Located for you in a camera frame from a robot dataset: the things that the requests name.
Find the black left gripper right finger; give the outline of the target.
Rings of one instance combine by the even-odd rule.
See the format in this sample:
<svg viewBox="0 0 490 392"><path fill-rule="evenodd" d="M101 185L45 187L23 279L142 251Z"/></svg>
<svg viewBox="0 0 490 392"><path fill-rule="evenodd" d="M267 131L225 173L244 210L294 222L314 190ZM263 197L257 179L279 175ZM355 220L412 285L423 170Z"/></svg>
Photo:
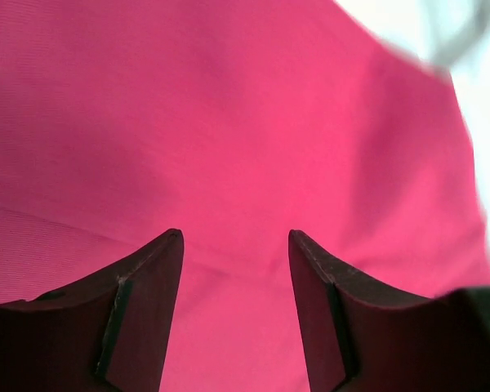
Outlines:
<svg viewBox="0 0 490 392"><path fill-rule="evenodd" d="M425 298L300 230L289 264L313 391L490 391L490 286Z"/></svg>

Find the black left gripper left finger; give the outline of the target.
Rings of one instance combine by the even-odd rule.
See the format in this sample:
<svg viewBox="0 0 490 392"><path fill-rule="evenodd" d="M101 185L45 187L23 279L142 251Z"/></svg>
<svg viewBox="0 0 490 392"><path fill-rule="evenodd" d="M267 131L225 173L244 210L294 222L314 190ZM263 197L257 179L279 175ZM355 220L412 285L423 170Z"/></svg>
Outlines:
<svg viewBox="0 0 490 392"><path fill-rule="evenodd" d="M156 391L183 264L170 229L31 301L0 304L0 391Z"/></svg>

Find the pink trousers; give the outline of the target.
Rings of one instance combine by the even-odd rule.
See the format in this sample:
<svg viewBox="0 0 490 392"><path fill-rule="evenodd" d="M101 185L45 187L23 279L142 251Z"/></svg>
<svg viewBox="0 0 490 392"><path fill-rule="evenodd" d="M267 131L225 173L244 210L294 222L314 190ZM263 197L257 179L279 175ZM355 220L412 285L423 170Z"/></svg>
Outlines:
<svg viewBox="0 0 490 392"><path fill-rule="evenodd" d="M330 1L0 1L0 303L185 236L165 391L305 391L291 229L490 285L452 83Z"/></svg>

